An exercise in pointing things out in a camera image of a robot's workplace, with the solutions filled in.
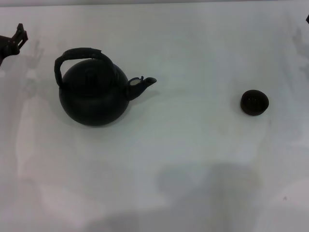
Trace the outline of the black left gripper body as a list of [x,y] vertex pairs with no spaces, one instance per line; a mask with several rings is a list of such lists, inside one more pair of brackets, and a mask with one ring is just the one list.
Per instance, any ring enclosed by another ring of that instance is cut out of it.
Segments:
[[16,42],[16,36],[12,38],[1,36],[0,37],[0,65],[3,60],[8,56],[15,56],[19,54],[18,43]]

